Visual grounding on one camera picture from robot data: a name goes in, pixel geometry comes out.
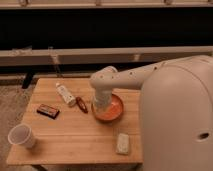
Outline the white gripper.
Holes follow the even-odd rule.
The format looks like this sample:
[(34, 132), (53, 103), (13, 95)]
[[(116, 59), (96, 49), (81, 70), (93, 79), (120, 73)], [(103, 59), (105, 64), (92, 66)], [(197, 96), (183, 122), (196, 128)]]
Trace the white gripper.
[(96, 89), (93, 97), (93, 104), (99, 110), (106, 110), (112, 101), (111, 90), (98, 90)]

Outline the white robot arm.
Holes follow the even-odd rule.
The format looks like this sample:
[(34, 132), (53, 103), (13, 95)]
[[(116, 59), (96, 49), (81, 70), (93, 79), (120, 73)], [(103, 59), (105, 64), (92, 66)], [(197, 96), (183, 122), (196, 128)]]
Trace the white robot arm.
[(190, 56), (90, 77), (94, 103), (113, 89), (140, 92), (143, 171), (213, 171), (213, 57)]

